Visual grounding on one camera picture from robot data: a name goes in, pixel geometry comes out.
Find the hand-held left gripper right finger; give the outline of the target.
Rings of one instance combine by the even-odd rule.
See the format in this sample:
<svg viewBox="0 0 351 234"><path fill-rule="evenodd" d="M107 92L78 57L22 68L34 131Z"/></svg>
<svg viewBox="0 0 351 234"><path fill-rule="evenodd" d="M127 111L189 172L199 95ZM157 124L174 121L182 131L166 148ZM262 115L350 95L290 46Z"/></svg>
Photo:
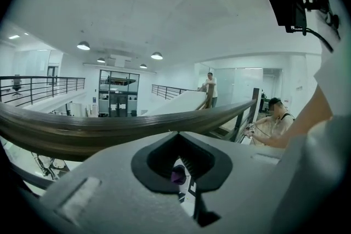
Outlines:
<svg viewBox="0 0 351 234"><path fill-rule="evenodd" d="M178 133L181 156L195 177L193 217L178 234L271 234L277 203L272 174L284 149Z"/></svg>

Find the purple cloth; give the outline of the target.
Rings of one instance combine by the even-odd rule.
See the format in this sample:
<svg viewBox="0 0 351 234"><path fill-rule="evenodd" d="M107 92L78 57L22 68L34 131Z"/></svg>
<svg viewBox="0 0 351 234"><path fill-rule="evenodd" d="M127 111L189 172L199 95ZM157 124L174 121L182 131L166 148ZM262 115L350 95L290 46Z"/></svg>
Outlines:
<svg viewBox="0 0 351 234"><path fill-rule="evenodd" d="M183 165L173 167L171 172L171 182L177 185L184 185L186 182L186 172Z"/></svg>

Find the person's right forearm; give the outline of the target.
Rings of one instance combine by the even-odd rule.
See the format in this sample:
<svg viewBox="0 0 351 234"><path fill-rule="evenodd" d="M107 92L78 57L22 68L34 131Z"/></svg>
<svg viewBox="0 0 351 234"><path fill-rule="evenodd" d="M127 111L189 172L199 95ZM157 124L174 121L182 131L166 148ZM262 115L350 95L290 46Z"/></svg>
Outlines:
<svg viewBox="0 0 351 234"><path fill-rule="evenodd" d="M312 98L282 136L285 147L297 135L306 134L316 124L332 117L332 111L322 90L317 85Z"/></svg>

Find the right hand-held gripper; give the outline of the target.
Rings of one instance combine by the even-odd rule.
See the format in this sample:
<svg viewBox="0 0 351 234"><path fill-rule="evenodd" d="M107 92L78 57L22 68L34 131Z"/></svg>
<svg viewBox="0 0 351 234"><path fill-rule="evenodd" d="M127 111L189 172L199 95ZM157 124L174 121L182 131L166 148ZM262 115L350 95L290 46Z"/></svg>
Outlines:
<svg viewBox="0 0 351 234"><path fill-rule="evenodd" d="M189 216L194 215L196 201L196 182L193 179L187 179L186 182L179 186L179 203Z"/></svg>

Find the dark curved handrail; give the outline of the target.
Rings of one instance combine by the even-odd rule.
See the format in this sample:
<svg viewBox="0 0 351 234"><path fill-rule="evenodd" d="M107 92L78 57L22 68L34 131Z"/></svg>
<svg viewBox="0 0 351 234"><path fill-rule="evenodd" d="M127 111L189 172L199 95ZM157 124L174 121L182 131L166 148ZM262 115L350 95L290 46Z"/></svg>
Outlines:
<svg viewBox="0 0 351 234"><path fill-rule="evenodd" d="M57 116L0 102L0 136L38 155L78 162L56 181L46 180L41 200L120 200L177 196L176 160L196 183L196 196L220 189L233 171L233 154L207 133L243 113L256 100L165 115L126 118Z"/></svg>

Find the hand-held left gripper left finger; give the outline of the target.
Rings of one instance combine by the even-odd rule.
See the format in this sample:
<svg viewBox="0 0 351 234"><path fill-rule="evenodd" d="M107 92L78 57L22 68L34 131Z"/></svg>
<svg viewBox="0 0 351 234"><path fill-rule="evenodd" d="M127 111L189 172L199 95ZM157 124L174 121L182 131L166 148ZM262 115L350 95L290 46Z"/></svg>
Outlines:
<svg viewBox="0 0 351 234"><path fill-rule="evenodd" d="M75 230L90 234L202 234L175 194L146 189L134 176L134 154L169 133L104 149L49 187L39 200Z"/></svg>

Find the black-framed glass partition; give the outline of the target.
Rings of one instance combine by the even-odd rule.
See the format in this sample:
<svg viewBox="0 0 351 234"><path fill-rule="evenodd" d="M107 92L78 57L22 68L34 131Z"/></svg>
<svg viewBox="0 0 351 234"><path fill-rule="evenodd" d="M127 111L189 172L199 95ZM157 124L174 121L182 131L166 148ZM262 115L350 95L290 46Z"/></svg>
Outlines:
<svg viewBox="0 0 351 234"><path fill-rule="evenodd" d="M137 116L139 75L100 71L99 117Z"/></svg>

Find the person's white t-shirt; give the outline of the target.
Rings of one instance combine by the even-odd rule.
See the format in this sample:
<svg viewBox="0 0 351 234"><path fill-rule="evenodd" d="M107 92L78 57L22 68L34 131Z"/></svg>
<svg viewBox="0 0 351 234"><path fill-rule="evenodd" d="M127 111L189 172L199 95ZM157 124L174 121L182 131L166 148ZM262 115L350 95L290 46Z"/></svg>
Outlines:
<svg viewBox="0 0 351 234"><path fill-rule="evenodd" d="M339 27L327 24L327 15L316 12L318 33L331 45L322 46L321 67L315 74L333 115L351 115L351 16L342 0L329 0L331 12L339 18Z"/></svg>

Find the black chest-mounted monitor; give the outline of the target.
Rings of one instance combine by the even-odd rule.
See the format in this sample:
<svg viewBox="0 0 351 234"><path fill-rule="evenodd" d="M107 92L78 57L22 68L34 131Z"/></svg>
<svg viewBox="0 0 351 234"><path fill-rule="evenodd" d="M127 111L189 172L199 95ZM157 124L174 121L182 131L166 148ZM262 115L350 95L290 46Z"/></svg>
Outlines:
<svg viewBox="0 0 351 234"><path fill-rule="evenodd" d="M287 33L301 32L307 34L307 18L303 0L269 0L278 26Z"/></svg>

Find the black metal railing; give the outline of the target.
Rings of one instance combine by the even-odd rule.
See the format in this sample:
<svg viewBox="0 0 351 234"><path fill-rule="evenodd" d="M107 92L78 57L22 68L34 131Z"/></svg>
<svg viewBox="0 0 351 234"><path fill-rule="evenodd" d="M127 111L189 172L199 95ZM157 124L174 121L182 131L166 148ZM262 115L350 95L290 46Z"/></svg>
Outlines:
<svg viewBox="0 0 351 234"><path fill-rule="evenodd" d="M0 76L0 102L24 107L85 88L83 77Z"/></svg>
<svg viewBox="0 0 351 234"><path fill-rule="evenodd" d="M184 92L188 92L190 89L176 88L176 87L168 87L165 85L157 85L153 84L151 88L151 93L159 96L165 100L171 100Z"/></svg>

